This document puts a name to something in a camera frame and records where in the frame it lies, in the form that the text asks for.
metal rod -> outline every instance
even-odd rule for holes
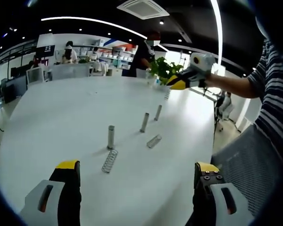
[[[11,51],[9,52],[9,54],[8,54],[8,75],[9,75],[9,60],[10,60],[10,54],[11,54]]]
[[[158,118],[159,118],[159,115],[160,115],[160,112],[161,112],[161,108],[162,108],[162,105],[159,105],[158,109],[157,109],[157,112],[156,112],[156,116],[154,118],[155,121],[157,121]]]
[[[23,62],[23,52],[24,52],[24,46],[22,47],[22,54],[21,54],[21,62],[20,62],[20,67],[22,67],[22,62]]]
[[[146,131],[148,119],[149,119],[149,113],[145,113],[145,117],[143,118],[141,129],[140,129],[141,133],[144,133]]]
[[[107,149],[112,150],[114,145],[114,126],[108,127],[108,146]]]

black shirt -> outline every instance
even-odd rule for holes
[[[132,61],[131,67],[130,67],[130,72],[128,74],[129,77],[136,77],[136,69],[141,69],[141,70],[146,70],[147,67],[141,62],[141,59],[146,59],[149,61],[149,63],[151,63],[152,61],[154,61],[155,59],[155,55],[152,55],[149,53],[149,48],[147,46],[147,44],[142,41],[139,45],[138,45],[138,49],[136,51],[136,54],[134,56],[134,59]]]

spring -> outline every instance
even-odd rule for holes
[[[112,166],[114,164],[114,161],[117,157],[117,150],[111,150],[106,158],[106,161],[102,167],[102,171],[104,173],[110,173],[111,169],[112,169]]]

metal cylinder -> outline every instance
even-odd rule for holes
[[[112,150],[114,145],[114,126],[108,127],[108,146],[107,149]]]
[[[158,118],[159,118],[159,115],[160,115],[160,112],[161,112],[161,108],[162,108],[162,105],[159,105],[158,109],[157,109],[157,112],[156,112],[156,115],[155,115],[155,118],[154,118],[155,121],[157,121]]]
[[[145,113],[145,117],[143,118],[141,129],[140,129],[141,133],[144,133],[146,131],[148,119],[149,119],[149,113]]]

striped shirt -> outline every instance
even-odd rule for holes
[[[269,40],[264,41],[261,59],[248,79],[262,102],[255,126],[283,157],[283,61]]]

